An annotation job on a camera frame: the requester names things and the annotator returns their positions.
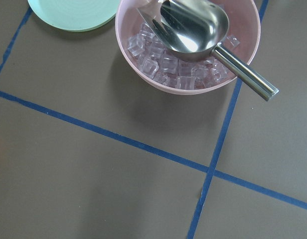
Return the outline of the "light green plate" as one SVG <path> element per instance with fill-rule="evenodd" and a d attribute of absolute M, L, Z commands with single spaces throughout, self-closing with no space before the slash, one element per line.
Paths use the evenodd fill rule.
<path fill-rule="evenodd" d="M 84 32 L 107 24 L 116 15 L 119 0 L 29 0 L 45 23 L 66 31 Z"/>

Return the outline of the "pink bowl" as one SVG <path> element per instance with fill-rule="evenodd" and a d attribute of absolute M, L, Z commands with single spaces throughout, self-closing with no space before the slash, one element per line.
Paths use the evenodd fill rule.
<path fill-rule="evenodd" d="M 215 4 L 224 4 L 230 20 L 229 34 L 240 41 L 233 53 L 246 64 L 250 64 L 256 54 L 260 42 L 261 25 L 258 10 L 252 0 L 214 0 Z M 220 83 L 205 89 L 181 90 L 164 86 L 144 75 L 137 66 L 137 60 L 127 50 L 128 39 L 135 35 L 143 22 L 137 7 L 148 3 L 147 0 L 122 0 L 118 5 L 115 19 L 116 38 L 122 55 L 135 73 L 151 86 L 175 95 L 197 95 L 223 87 L 237 77 L 229 73 Z"/>

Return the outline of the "clear ice cubes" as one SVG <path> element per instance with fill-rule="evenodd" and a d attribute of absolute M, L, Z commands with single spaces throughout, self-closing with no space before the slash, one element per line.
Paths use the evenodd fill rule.
<path fill-rule="evenodd" d="M 217 86 L 233 77 L 233 73 L 214 57 L 186 62 L 172 55 L 156 37 L 148 24 L 128 38 L 127 50 L 137 68 L 156 83 L 178 90 L 202 90 Z"/>

